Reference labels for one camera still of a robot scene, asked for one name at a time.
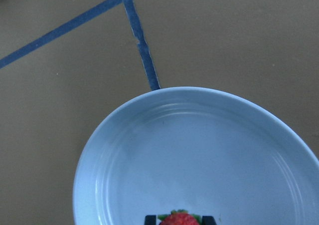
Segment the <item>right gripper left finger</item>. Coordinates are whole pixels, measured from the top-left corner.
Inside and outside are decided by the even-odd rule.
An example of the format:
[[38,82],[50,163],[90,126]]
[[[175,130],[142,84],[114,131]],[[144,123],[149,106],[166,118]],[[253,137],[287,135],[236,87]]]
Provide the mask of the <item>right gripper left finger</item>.
[[145,225],[156,225],[157,217],[156,215],[146,215],[145,216]]

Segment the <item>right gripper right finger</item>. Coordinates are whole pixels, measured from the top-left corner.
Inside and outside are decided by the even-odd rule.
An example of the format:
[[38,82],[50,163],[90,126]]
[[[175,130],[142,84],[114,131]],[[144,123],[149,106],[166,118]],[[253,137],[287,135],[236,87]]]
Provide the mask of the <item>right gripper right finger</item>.
[[213,216],[202,216],[202,225],[216,225],[216,221]]

